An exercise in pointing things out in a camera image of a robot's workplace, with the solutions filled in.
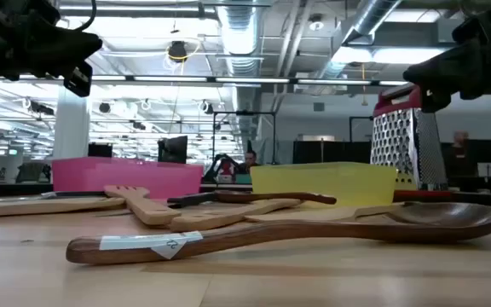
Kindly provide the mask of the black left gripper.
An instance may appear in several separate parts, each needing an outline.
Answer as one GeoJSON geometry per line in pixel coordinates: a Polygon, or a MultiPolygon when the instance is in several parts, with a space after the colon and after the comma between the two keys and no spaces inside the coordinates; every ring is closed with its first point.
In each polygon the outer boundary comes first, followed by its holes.
{"type": "Polygon", "coordinates": [[[93,69],[85,60],[102,46],[97,35],[58,28],[32,42],[34,26],[46,30],[60,18],[48,0],[0,1],[0,78],[17,81],[42,70],[65,76],[64,87],[76,96],[89,96],[93,69]]]}

